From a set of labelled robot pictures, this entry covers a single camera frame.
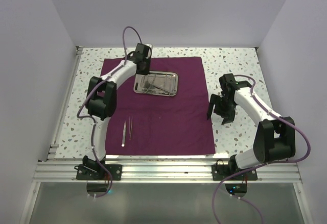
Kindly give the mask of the steel instrument tray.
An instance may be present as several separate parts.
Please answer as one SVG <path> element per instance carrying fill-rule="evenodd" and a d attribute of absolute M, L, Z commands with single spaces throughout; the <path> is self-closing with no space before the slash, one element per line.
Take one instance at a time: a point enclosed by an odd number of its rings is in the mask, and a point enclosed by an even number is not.
<path fill-rule="evenodd" d="M 173 96 L 177 94 L 178 75 L 174 72 L 151 71 L 148 75 L 137 74 L 135 76 L 133 91 L 137 94 L 143 93 L 144 82 L 155 79 L 154 84 L 170 90 Z M 163 95 L 158 89 L 153 88 L 152 93 L 147 95 L 167 96 Z"/>

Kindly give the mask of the steel surgical scissors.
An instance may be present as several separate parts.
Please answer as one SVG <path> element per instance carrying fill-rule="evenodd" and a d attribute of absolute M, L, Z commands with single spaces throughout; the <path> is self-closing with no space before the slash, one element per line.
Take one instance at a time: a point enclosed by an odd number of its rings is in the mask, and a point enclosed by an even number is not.
<path fill-rule="evenodd" d="M 163 88 L 163 87 L 161 87 L 161 86 L 157 86 L 157 85 L 155 85 L 154 83 L 151 84 L 151 87 L 153 87 L 153 88 L 155 88 L 155 89 L 158 89 L 158 90 L 159 90 L 163 95 L 173 96 L 173 93 L 172 93 L 170 90 L 168 90 L 168 89 L 166 89 L 166 88 Z"/>

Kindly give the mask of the purple surgical wrap cloth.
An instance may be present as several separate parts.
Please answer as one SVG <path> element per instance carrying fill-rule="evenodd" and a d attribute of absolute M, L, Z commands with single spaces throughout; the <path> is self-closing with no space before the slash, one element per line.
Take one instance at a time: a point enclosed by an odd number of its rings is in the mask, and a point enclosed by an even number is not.
<path fill-rule="evenodd" d="M 106 154 L 131 156 L 208 155 L 215 153 L 208 91 L 200 57 L 153 58 L 151 70 L 178 75 L 173 97 L 137 94 L 134 77 L 117 92 L 117 108 L 106 135 Z M 129 117 L 133 117 L 129 141 Z M 125 147 L 121 147 L 124 121 Z"/>

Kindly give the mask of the thin pink-tipped tweezers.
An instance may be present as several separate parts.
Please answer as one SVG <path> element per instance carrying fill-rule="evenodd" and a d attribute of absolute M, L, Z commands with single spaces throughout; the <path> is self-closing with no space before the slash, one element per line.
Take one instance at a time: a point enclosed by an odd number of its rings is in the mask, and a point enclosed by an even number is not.
<path fill-rule="evenodd" d="M 129 141 L 131 141 L 132 137 L 132 126 L 133 126 L 133 117 L 129 117 Z"/>

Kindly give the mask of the steel forceps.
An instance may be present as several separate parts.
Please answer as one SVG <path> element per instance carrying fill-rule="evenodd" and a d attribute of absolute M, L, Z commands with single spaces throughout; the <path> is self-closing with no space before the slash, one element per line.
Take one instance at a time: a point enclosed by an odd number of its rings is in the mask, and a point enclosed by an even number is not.
<path fill-rule="evenodd" d="M 126 129 L 127 129 L 127 123 L 126 123 L 126 121 L 124 121 L 123 134 L 122 134 L 122 144 L 121 144 L 121 147 L 125 147 L 125 141 L 126 141 Z"/>

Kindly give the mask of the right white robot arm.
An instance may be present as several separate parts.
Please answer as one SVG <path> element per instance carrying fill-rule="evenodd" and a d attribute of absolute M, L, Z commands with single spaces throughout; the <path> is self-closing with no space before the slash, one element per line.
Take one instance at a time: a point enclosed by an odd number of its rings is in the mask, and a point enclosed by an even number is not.
<path fill-rule="evenodd" d="M 228 73 L 219 77 L 219 83 L 221 95 L 210 96 L 207 118 L 215 113 L 223 119 L 223 125 L 232 123 L 236 108 L 241 107 L 256 126 L 252 148 L 229 159 L 227 172 L 232 179 L 240 179 L 248 168 L 295 155 L 295 124 L 291 117 L 275 114 L 257 97 L 254 82 L 237 81 L 232 73 Z"/>

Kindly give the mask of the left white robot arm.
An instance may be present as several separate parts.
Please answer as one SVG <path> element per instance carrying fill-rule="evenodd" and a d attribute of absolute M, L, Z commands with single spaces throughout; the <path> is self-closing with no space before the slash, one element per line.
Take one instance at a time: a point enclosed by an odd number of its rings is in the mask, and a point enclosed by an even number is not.
<path fill-rule="evenodd" d="M 94 179 L 101 179 L 106 174 L 106 166 L 100 163 L 106 156 L 105 140 L 109 121 L 117 108 L 117 92 L 119 87 L 130 77 L 150 73 L 152 48 L 138 43 L 134 51 L 125 55 L 124 59 L 110 72 L 92 77 L 89 81 L 86 100 L 82 108 L 87 109 L 87 115 L 77 117 L 90 118 L 93 121 L 91 131 L 90 152 L 86 154 L 87 162 L 92 163 L 88 173 Z"/>

